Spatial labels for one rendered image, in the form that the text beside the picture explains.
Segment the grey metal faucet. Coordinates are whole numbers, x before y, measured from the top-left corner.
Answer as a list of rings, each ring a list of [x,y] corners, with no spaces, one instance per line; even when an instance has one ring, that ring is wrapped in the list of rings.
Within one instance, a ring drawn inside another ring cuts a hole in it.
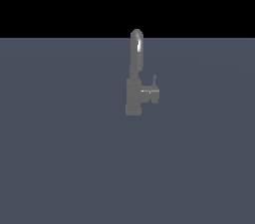
[[[130,65],[127,79],[126,115],[140,115],[141,80],[138,73],[143,68],[143,34],[134,29],[130,34]]]

